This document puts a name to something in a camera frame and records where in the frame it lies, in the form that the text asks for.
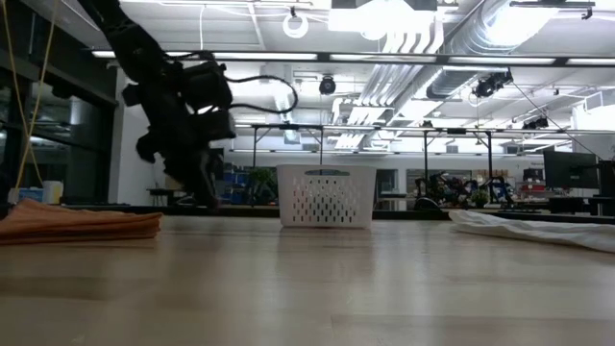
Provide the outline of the white perforated plastic basket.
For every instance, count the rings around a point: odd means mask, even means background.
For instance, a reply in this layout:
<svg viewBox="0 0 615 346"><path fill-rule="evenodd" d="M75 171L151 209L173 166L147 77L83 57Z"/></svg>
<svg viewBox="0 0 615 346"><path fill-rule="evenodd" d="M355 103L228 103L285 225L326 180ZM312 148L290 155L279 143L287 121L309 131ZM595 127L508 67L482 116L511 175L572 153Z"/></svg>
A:
<svg viewBox="0 0 615 346"><path fill-rule="evenodd" d="M370 228L376 174L376 168L365 165L279 165L277 179L282 225Z"/></svg>

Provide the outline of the white plastic bucket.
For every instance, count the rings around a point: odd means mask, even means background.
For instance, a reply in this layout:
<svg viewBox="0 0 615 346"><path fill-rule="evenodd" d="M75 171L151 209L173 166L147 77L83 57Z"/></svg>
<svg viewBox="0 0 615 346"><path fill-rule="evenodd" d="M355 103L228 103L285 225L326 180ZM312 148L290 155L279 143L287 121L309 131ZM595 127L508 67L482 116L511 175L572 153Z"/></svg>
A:
<svg viewBox="0 0 615 346"><path fill-rule="evenodd" d="M44 181L43 182L43 202L45 204L56 205L61 202L63 195L63 182Z"/></svg>

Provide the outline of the black aluminium rig frame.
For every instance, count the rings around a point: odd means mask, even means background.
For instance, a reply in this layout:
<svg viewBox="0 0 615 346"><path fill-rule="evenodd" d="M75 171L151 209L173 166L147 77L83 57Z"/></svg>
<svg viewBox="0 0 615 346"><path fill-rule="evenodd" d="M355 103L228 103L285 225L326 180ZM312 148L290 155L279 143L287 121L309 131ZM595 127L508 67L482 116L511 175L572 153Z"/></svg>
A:
<svg viewBox="0 0 615 346"><path fill-rule="evenodd" d="M342 64L369 64L383 67L399 67L408 71L413 67L433 67L438 75L445 72L489 72L506 74L512 67L556 68L556 67L615 67L615 58L607 57L526 57L526 56L465 56L441 54L384 54L384 53L326 53L326 52L265 52L265 51L192 51L163 52L159 55L145 54L139 57L138 71L144 71L145 64L154 61L162 77L177 81L182 74L209 73L218 78L217 85L210 92L217 104L224 108L229 103L223 97L227 94L231 79L225 75L228 62L315 62ZM319 158L338 156L422 157L423 169L429 171L432 157L447 160L484 159L486 162L484 178L494 180L496 172L494 161L500 157L496 151L498 140L506 139L552 139L554 144L563 141L583 146L592 136L615 136L615 126L598 129L573 129L561 127L554 122L546 127L508 128L506 126L489 128L480 124L474 126L430 125L429 115L436 111L442 100L436 98L412 98L403 107L395 107L391 119L380 123L378 118L389 110L388 104L367 105L355 102L351 118L342 122L337 114L329 120L316 123L298 123L287 119L287 115L298 106L298 93L289 91L291 103L277 111L273 122L238 122L239 129L252 132L253 144L249 148L229 151L234 156L250 156L252 164L257 165L259 157L274 156L280 164L294 157L308 156L310 150L296 144L282 147L261 147L258 143L269 132L276 130L295 132L315 132L317 149L313 151Z"/></svg>

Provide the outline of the orange folded cloth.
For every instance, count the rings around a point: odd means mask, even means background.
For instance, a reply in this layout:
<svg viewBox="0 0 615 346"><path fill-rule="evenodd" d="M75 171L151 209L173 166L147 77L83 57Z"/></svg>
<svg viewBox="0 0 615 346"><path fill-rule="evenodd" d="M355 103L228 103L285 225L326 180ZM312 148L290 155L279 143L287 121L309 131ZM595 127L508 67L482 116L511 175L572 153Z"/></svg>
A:
<svg viewBox="0 0 615 346"><path fill-rule="evenodd" d="M154 238L161 218L159 212L71 210L24 199L0 220L0 246Z"/></svg>

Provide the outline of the white folded cloth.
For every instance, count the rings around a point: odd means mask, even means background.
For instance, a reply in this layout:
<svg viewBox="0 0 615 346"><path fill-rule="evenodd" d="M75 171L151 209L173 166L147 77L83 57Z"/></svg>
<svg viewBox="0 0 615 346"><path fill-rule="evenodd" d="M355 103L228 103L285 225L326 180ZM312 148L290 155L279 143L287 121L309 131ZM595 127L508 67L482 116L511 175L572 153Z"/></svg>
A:
<svg viewBox="0 0 615 346"><path fill-rule="evenodd" d="M529 240L615 254L615 225L505 219L468 210L449 212L457 232Z"/></svg>

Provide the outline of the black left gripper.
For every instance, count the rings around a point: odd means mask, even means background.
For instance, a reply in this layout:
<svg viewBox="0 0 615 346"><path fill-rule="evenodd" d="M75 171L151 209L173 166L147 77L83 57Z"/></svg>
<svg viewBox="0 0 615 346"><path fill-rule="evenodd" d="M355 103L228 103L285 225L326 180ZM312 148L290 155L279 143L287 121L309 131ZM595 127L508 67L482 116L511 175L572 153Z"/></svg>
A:
<svg viewBox="0 0 615 346"><path fill-rule="evenodd" d="M223 169L224 150L189 152L232 134L227 66L214 61L185 67L166 60L128 60L122 68L132 80L122 90L125 104L142 107L149 121L147 133L136 143L139 157L152 163L156 153L169 156L163 161L164 172L199 205L217 209L216 179Z"/></svg>

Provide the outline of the blue white cardboard box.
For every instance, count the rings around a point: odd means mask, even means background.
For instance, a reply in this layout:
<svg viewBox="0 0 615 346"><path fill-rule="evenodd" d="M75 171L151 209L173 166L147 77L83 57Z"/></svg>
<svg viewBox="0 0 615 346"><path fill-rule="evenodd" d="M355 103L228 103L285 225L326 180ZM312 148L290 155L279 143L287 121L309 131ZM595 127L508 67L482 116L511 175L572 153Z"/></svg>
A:
<svg viewBox="0 0 615 346"><path fill-rule="evenodd" d="M8 194L8 202L17 204L22 200L30 199L36 202L43 202L44 190L38 187L12 188Z"/></svg>

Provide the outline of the black computer monitor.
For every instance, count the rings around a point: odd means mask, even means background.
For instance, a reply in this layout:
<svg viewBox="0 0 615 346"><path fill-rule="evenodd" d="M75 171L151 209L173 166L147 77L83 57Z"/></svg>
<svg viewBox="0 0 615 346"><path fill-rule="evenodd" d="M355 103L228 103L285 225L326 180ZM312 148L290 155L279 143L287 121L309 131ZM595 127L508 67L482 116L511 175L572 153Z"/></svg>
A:
<svg viewBox="0 0 615 346"><path fill-rule="evenodd" d="M593 154L547 151L543 153L545 181L553 188L599 187L597 158Z"/></svg>

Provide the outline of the large green office plant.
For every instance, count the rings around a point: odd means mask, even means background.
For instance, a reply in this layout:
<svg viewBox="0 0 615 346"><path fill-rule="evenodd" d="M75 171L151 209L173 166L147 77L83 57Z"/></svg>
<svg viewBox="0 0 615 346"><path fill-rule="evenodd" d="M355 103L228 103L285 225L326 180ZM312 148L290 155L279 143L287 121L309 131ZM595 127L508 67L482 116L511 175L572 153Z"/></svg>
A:
<svg viewBox="0 0 615 346"><path fill-rule="evenodd" d="M249 201L251 205L270 205L278 199L276 173L267 167L256 167L249 174Z"/></svg>

